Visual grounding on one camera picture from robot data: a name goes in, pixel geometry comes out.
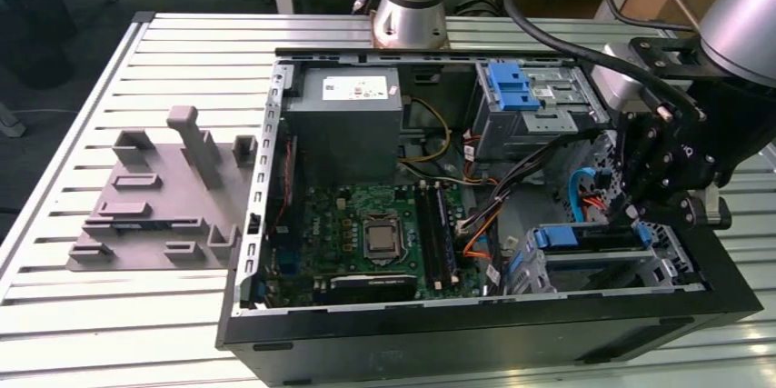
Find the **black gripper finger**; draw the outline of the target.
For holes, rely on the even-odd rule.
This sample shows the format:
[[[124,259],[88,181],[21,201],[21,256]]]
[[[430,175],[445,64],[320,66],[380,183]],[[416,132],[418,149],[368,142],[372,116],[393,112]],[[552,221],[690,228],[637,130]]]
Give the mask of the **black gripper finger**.
[[[664,134],[665,122],[653,113],[620,115],[614,146],[620,194],[614,198],[614,222],[638,217],[642,204],[662,192],[660,181],[673,161],[665,149]]]
[[[674,229],[729,229],[732,225],[732,213],[717,185],[678,193],[665,202],[646,202],[642,209],[644,222]]]

